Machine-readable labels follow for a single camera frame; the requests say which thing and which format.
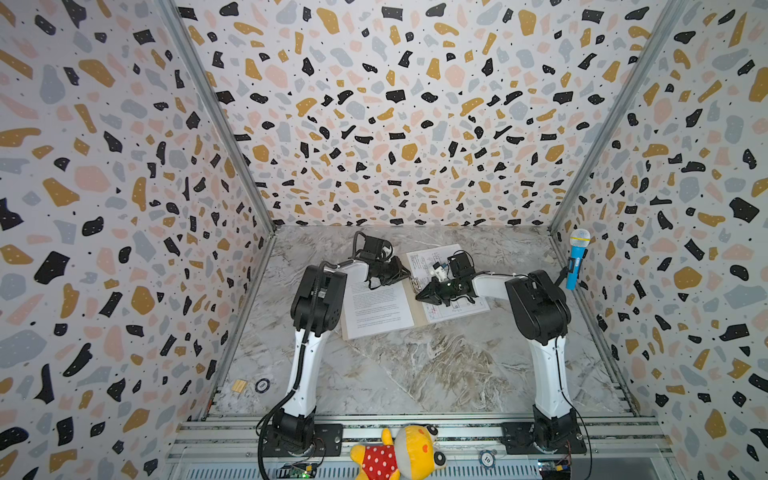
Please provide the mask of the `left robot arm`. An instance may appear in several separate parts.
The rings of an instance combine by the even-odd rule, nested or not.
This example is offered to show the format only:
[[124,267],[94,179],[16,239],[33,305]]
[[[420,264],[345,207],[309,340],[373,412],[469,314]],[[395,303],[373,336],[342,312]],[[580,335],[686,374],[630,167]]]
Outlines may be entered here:
[[410,271],[392,243],[358,231],[340,263],[308,266],[291,304],[295,348],[285,396],[257,426],[259,444],[303,453],[323,439],[315,428],[317,382],[325,345],[342,326],[352,339],[411,328],[404,282]]

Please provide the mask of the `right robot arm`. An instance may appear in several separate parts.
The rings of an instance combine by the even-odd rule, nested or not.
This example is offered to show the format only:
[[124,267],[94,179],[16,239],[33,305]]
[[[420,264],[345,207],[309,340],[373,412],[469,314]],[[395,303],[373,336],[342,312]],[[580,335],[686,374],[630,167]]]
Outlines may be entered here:
[[509,302],[518,332],[527,340],[536,382],[532,444],[556,452],[579,434],[579,414],[566,388],[565,343],[571,312],[565,289],[578,283],[578,263],[570,260],[553,279],[543,270],[528,274],[478,272],[471,255],[459,250],[430,269],[430,279],[415,299],[448,307],[480,298]]

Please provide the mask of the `beige manila folder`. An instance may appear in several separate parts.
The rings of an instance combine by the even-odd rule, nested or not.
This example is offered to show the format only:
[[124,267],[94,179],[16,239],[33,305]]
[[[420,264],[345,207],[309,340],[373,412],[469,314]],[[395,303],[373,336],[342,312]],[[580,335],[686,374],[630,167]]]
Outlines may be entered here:
[[[408,302],[415,321],[414,327],[423,327],[447,320],[467,317],[485,313],[490,310],[488,302],[484,299],[476,299],[475,304],[466,300],[459,300],[450,306],[435,306],[419,302],[415,295],[423,289],[430,280],[430,269],[435,262],[445,262],[455,251],[460,250],[458,244],[414,251],[405,255],[403,264],[408,268],[412,276],[400,281],[406,289]],[[354,261],[342,268],[347,275],[347,283],[366,282],[368,266],[361,261]]]

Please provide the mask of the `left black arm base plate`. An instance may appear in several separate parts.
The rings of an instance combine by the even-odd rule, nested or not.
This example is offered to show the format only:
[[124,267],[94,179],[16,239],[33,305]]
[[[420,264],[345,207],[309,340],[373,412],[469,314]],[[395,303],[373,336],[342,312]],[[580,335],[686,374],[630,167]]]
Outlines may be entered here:
[[298,440],[287,433],[278,433],[272,426],[259,441],[266,458],[338,457],[341,455],[344,426],[341,423],[316,424],[314,433]]

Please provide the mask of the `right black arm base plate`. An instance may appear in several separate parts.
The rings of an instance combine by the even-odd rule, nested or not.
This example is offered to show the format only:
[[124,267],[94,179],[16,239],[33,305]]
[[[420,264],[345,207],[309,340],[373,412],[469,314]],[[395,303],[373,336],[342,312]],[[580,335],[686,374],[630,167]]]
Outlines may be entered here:
[[580,431],[568,434],[557,447],[540,447],[534,440],[532,421],[514,421],[501,424],[500,442],[510,455],[565,455],[588,454],[586,438]]

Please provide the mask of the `white text sheet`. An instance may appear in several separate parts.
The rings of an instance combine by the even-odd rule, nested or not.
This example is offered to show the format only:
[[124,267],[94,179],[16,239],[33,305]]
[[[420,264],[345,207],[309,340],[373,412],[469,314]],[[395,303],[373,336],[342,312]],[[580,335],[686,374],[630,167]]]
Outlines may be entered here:
[[371,290],[365,281],[348,283],[341,324],[345,340],[414,327],[415,321],[403,283],[375,290]]

